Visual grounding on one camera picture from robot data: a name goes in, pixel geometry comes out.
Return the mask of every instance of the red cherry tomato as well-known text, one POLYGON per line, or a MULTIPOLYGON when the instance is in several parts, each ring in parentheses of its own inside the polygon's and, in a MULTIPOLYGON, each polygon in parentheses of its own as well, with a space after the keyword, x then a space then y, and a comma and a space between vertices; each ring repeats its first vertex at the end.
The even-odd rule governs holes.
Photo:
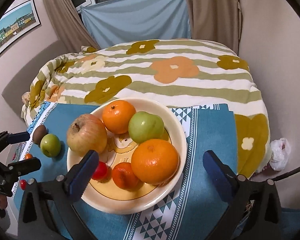
POLYGON ((92 175, 92 179, 94 180, 102 180, 108 174, 108 166, 103 162, 99 162, 98 167, 96 168, 95 172, 92 175))
POLYGON ((33 156, 32 156, 32 154, 31 153, 27 153, 26 155, 25 155, 25 159, 27 160, 27 159, 31 159, 33 156))
POLYGON ((26 190, 27 182, 25 179, 20 180, 19 184, 22 190, 26 190))

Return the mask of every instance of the bedspread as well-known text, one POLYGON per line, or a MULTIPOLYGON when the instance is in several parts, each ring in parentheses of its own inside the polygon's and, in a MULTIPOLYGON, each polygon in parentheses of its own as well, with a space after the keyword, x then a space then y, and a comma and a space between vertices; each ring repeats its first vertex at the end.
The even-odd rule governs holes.
POLYGON ((32 82, 22 117, 29 125, 44 101, 102 105, 124 97, 172 108, 226 103, 236 122, 238 173, 250 177, 271 157, 267 111, 248 63, 213 41, 139 41, 61 55, 32 82))

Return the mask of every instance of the yellow cartoon drawing in bowl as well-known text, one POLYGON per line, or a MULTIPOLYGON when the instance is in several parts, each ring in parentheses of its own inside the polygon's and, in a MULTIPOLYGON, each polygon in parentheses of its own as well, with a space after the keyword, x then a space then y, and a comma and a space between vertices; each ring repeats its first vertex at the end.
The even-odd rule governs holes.
MULTIPOLYGON (((164 131, 164 139, 171 143, 167 130, 164 131)), ((106 149, 100 154, 100 161, 105 162, 110 172, 118 163, 131 162, 131 156, 138 144, 132 141, 128 133, 114 135, 108 132, 106 149)), ((142 183, 135 190, 123 190, 118 188, 112 179, 105 181, 90 180, 93 188, 105 197, 115 200, 132 200, 143 197, 153 191, 157 185, 142 183)))

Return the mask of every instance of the bowl rim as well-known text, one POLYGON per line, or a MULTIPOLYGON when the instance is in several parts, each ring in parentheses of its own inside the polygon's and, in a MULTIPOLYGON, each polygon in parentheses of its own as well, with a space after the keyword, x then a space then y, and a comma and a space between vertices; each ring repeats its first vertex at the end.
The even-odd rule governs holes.
MULTIPOLYGON (((180 158, 180 162, 179 162, 179 167, 178 167, 178 170, 176 172, 176 174, 174 175, 174 177, 169 181, 169 183, 167 185, 165 185, 164 187, 166 187, 165 191, 163 193, 161 193, 161 195, 157 198, 155 198, 154 200, 152 200, 149 204, 147 205, 144 205, 144 204, 138 204, 136 205, 135 207, 133 208, 129 208, 127 210, 115 210, 115 209, 110 209, 108 207, 105 207, 103 205, 99 205, 98 203, 94 202, 94 201, 91 201, 86 195, 85 195, 85 192, 82 194, 81 196, 81 199, 83 201, 85 201, 85 203, 87 203, 88 205, 90 205, 91 207, 99 210, 99 211, 102 211, 102 212, 106 212, 106 213, 112 213, 112 214, 118 214, 118 215, 125 215, 125 214, 133 214, 133 213, 138 213, 138 212, 141 212, 143 210, 146 210, 152 206, 154 206, 155 204, 159 203, 161 200, 163 200, 169 193, 170 191, 175 187, 175 185, 177 184, 178 180, 180 179, 180 176, 182 175, 182 172, 183 172, 183 169, 184 169, 184 166, 186 164, 186 157, 187 157, 187 143, 186 143, 186 135, 185 135, 185 132, 184 132, 184 129, 182 127, 182 124, 180 123, 180 121, 178 120, 178 118, 176 117, 176 115, 165 105, 159 103, 158 101, 155 101, 155 100, 152 100, 152 99, 147 99, 147 98, 136 98, 136 97, 125 97, 125 98, 118 98, 118 99, 115 99, 115 100, 112 100, 110 102, 107 102, 101 106, 99 106, 98 108, 96 108, 95 110, 93 110, 91 112, 91 114, 94 114, 95 112, 97 112, 98 110, 100 110, 102 107, 105 107, 106 105, 114 102, 114 101, 117 101, 117 100, 126 100, 126 101, 129 101, 129 100, 141 100, 141 101, 147 101, 148 103, 151 103, 151 104, 155 104, 157 105, 158 107, 160 107, 161 109, 163 109, 164 111, 166 111, 170 117, 172 119, 174 119, 174 121, 176 122, 177 124, 177 127, 178 127, 178 133, 179 134, 182 134, 182 141, 181 141, 181 152, 184 152, 184 156, 181 155, 180 153, 179 154, 179 158, 180 158)), ((67 170, 69 171, 70 170, 70 158, 69 158, 69 155, 70 155, 70 148, 68 147, 68 152, 67 152, 67 170)))

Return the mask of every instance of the apple stem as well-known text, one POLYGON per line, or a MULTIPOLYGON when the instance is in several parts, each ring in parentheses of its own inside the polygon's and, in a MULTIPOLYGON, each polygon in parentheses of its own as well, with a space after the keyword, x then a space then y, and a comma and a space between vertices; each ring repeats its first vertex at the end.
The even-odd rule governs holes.
POLYGON ((80 131, 80 126, 76 122, 74 123, 74 126, 80 131))

